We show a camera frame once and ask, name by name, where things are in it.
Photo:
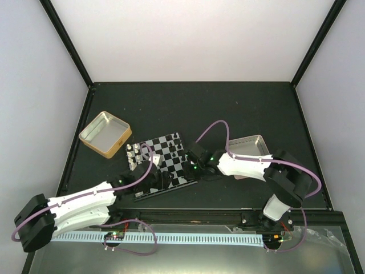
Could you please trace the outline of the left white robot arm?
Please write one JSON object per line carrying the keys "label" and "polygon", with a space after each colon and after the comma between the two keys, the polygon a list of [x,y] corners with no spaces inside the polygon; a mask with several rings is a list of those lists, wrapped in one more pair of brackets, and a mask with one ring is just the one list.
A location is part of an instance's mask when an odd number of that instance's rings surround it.
{"label": "left white robot arm", "polygon": [[147,160],[133,170],[123,171],[114,180],[103,181],[74,194],[55,198],[35,195],[15,217],[11,239],[20,242],[23,251],[30,253],[66,232],[93,226],[115,228],[140,223],[117,210],[122,197],[135,192],[146,193],[150,189],[164,190],[172,179],[172,173],[160,171]]}

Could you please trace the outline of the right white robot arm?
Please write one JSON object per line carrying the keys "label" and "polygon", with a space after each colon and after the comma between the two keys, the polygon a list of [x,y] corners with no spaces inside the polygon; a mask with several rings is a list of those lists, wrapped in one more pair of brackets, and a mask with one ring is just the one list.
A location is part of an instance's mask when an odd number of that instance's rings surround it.
{"label": "right white robot arm", "polygon": [[273,194],[253,223],[264,230],[274,229],[288,210],[301,208],[313,182],[313,176],[284,151],[264,156],[240,155],[228,150],[211,153],[193,142],[182,158],[189,180],[243,176],[265,182]]}

